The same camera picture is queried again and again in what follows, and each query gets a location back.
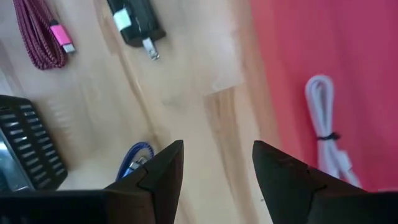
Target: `black device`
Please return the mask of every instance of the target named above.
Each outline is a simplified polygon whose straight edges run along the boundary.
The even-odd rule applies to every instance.
[[[145,47],[152,60],[159,58],[154,41],[166,36],[149,0],[108,0],[116,27],[133,47]]]
[[[0,95],[0,191],[55,190],[67,175],[32,102]]]
[[[398,193],[370,193],[262,142],[257,181],[274,224],[398,223]]]
[[[103,190],[0,193],[0,223],[173,224],[182,174],[175,141]]]

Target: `wood grain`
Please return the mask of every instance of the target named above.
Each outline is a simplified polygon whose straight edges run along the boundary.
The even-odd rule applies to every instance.
[[[167,31],[156,62],[123,43],[105,0],[47,2],[77,52],[63,69],[35,69],[2,1],[0,87],[38,106],[68,163],[62,189],[107,186],[135,142],[183,139],[176,223],[271,223],[251,148],[279,139],[248,2],[153,0]]]

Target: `white label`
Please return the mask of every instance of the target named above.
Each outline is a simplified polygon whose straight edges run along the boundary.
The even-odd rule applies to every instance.
[[[131,26],[131,20],[126,8],[115,12],[115,14],[113,14],[113,21],[119,31]]]

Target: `red braided cable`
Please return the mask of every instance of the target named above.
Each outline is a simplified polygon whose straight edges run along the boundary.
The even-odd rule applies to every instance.
[[[67,53],[50,29],[54,20],[44,0],[14,0],[19,30],[27,54],[41,70],[62,68],[67,63]]]

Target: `pink usb connector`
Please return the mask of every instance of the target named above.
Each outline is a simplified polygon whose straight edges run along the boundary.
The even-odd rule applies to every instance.
[[[63,26],[59,24],[58,21],[56,21],[55,19],[52,20],[50,23],[50,28],[58,43],[63,47],[66,53],[72,53],[76,50],[65,28],[63,28]]]

